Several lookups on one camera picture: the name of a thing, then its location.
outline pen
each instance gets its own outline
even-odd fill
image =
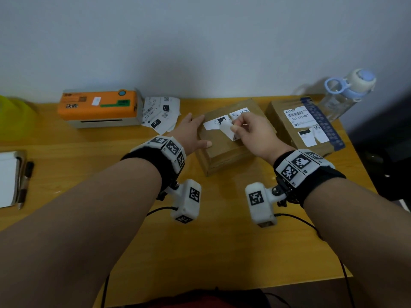
[[[21,182],[20,192],[18,193],[18,201],[17,201],[18,209],[21,209],[24,205],[25,198],[27,196],[28,181],[31,175],[33,174],[33,168],[34,168],[34,162],[29,161],[26,163],[23,181]]]

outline bottle handle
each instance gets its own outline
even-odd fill
[[[341,89],[338,91],[332,91],[329,87],[328,87],[328,83],[331,81],[337,81],[340,85],[341,85]],[[344,78],[339,78],[339,77],[331,77],[329,79],[327,79],[324,82],[324,87],[326,88],[327,92],[330,94],[340,94],[342,93],[344,90],[346,90],[347,88],[349,88],[351,86],[351,84],[347,83],[347,81]]]

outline wristband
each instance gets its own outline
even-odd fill
[[[185,151],[174,137],[156,136],[138,145],[121,158],[141,158],[154,165],[159,171],[162,184],[160,192],[172,185],[185,165]]]
[[[323,182],[335,177],[346,178],[330,161],[308,149],[286,152],[273,167],[277,177],[284,181],[282,187],[288,189],[287,200],[297,200],[302,208],[306,197]]]

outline yellow-green object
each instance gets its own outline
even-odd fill
[[[0,140],[18,140],[31,133],[36,113],[24,101],[0,95]]]

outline notebook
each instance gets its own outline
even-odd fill
[[[24,151],[0,152],[0,208],[16,203],[24,162]]]

